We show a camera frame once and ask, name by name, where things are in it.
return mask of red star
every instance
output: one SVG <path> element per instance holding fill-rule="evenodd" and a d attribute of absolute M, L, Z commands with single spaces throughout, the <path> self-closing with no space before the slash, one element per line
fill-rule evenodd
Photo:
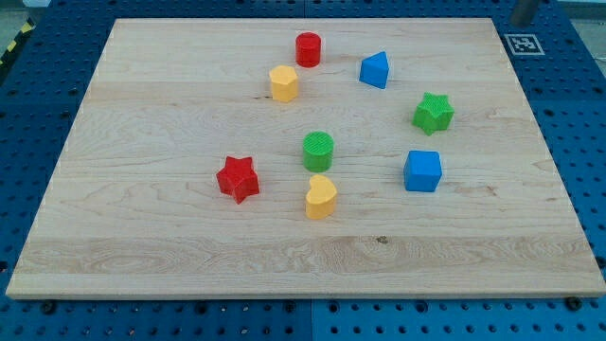
<path fill-rule="evenodd" d="M 247 196 L 259 193 L 258 178 L 253 170 L 252 157 L 237 159 L 227 156 L 225 167 L 217 173 L 217 181 L 221 193 L 233 196 L 237 204 Z"/>

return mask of blue pyramid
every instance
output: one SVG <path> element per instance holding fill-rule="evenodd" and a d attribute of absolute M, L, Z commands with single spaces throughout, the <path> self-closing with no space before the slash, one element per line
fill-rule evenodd
<path fill-rule="evenodd" d="M 370 56 L 362 61 L 360 67 L 360 81 L 384 89 L 387 85 L 389 64 L 385 51 Z"/>

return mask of yellow hexagonal prism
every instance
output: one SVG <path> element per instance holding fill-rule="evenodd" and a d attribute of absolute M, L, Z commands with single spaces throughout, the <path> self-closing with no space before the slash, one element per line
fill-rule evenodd
<path fill-rule="evenodd" d="M 272 81 L 272 98 L 289 102 L 299 94 L 299 81 L 293 67 L 279 65 L 269 72 Z"/>

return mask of yellow black caution tape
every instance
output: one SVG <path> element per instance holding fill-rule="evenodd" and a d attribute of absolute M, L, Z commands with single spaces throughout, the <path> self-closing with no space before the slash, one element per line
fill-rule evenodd
<path fill-rule="evenodd" d="M 31 36 L 34 23 L 31 19 L 27 19 L 26 23 L 21 27 L 15 38 L 7 46 L 7 49 L 0 57 L 0 85 L 4 82 L 9 74 L 10 68 L 17 60 L 17 56 L 23 50 L 27 39 Z"/>

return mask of colored block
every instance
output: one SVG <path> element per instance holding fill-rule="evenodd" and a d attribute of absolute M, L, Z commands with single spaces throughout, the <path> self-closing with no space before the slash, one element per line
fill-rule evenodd
<path fill-rule="evenodd" d="M 305 196 L 305 214 L 310 219 L 324 219 L 337 206 L 337 187 L 324 175 L 310 179 L 310 191 Z"/>
<path fill-rule="evenodd" d="M 303 166 L 308 171 L 327 171 L 332 165 L 334 141 L 324 132 L 309 133 L 303 139 Z"/>
<path fill-rule="evenodd" d="M 322 39 L 311 32 L 301 33 L 294 42 L 296 63 L 303 67 L 314 67 L 320 64 Z"/>
<path fill-rule="evenodd" d="M 234 197 L 240 204 L 249 195 L 259 194 L 257 174 L 253 170 L 253 158 L 238 159 L 227 156 L 225 167 L 217 173 L 221 193 Z"/>
<path fill-rule="evenodd" d="M 404 165 L 404 186 L 408 191 L 433 192 L 442 177 L 438 152 L 410 151 Z"/>
<path fill-rule="evenodd" d="M 291 66 L 276 66 L 269 72 L 269 78 L 272 82 L 273 99 L 286 103 L 298 96 L 298 76 Z"/>
<path fill-rule="evenodd" d="M 384 89 L 387 85 L 388 74 L 389 63 L 384 51 L 364 59 L 362 66 L 360 66 L 360 81 L 381 89 Z"/>
<path fill-rule="evenodd" d="M 455 109 L 448 102 L 448 96 L 425 93 L 415 111 L 413 125 L 431 135 L 435 131 L 448 129 L 454 114 Z"/>

